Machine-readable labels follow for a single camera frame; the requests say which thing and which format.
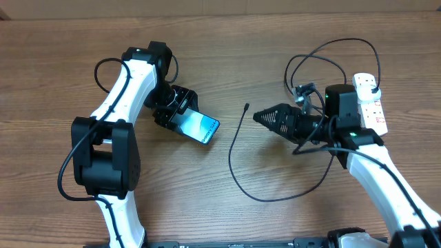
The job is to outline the Samsung Galaxy smartphone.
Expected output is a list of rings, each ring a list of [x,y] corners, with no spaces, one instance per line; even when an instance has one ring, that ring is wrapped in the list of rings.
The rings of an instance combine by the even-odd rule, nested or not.
[[[172,123],[176,124],[175,132],[188,136],[203,145],[211,141],[220,126],[218,120],[190,108],[187,108],[183,114],[176,114]]]

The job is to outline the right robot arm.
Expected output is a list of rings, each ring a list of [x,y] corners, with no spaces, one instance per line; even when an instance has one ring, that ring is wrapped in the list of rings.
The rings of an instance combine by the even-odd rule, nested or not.
[[[308,152],[328,151],[357,179],[386,222],[391,247],[439,247],[440,215],[406,182],[376,131],[362,126],[355,87],[331,85],[320,101],[320,116],[281,103],[253,119],[293,143],[324,143]]]

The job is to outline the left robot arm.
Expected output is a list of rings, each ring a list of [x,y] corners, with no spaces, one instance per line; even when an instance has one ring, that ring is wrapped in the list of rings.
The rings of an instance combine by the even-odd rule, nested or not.
[[[177,133],[182,129],[172,119],[198,110],[194,91],[165,78],[175,58],[164,42],[128,48],[116,60],[121,72],[104,102],[89,117],[76,117],[72,123],[72,149],[62,167],[73,163],[85,200],[99,205],[110,235],[108,247],[147,246],[134,199],[141,174],[134,126],[141,109],[152,109],[157,125]]]

